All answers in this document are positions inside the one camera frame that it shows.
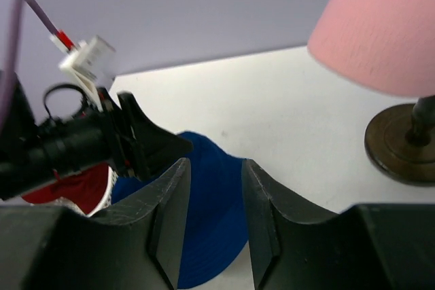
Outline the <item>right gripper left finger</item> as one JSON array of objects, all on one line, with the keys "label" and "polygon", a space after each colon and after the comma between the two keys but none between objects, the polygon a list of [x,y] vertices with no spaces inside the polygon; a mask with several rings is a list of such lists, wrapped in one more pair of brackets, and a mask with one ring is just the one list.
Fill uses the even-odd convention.
[{"label": "right gripper left finger", "polygon": [[190,161],[91,217],[63,206],[1,208],[2,289],[176,289]]}]

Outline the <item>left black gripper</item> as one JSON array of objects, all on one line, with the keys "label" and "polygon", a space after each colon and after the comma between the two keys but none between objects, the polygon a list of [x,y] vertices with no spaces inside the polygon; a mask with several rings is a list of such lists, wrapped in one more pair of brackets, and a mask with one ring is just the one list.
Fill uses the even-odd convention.
[{"label": "left black gripper", "polygon": [[194,149],[191,141],[153,123],[132,93],[118,93],[119,105],[105,88],[98,89],[98,96],[107,161],[121,177],[153,179]]}]

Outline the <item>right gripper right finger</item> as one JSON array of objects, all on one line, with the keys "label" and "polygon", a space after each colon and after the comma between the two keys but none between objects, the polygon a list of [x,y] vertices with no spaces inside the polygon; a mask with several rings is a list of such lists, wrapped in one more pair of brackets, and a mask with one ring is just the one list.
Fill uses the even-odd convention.
[{"label": "right gripper right finger", "polygon": [[434,206],[356,204],[334,213],[242,167],[256,289],[433,289]]}]

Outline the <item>blue bucket hat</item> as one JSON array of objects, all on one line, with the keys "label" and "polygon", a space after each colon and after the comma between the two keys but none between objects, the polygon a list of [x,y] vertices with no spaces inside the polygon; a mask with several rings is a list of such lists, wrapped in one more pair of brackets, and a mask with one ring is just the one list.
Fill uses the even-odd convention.
[{"label": "blue bucket hat", "polygon": [[223,272],[248,241],[243,204],[243,159],[226,153],[208,137],[190,131],[190,200],[178,287],[191,289]]}]

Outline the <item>pink baseball cap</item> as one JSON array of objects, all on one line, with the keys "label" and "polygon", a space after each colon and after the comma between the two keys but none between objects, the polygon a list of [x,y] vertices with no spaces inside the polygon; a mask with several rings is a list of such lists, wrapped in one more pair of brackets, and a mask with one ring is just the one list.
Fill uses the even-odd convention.
[{"label": "pink baseball cap", "polygon": [[312,57],[362,86],[434,94],[434,0],[329,0],[307,44]]}]

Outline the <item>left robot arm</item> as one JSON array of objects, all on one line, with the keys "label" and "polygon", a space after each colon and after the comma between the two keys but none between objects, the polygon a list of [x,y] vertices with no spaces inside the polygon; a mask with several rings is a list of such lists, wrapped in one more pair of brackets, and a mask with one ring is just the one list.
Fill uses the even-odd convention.
[{"label": "left robot arm", "polygon": [[9,200],[106,163],[121,177],[147,181],[193,149],[191,141],[153,123],[130,92],[115,103],[97,89],[103,109],[92,105],[68,120],[37,126],[21,85],[15,87],[1,130],[1,199]]}]

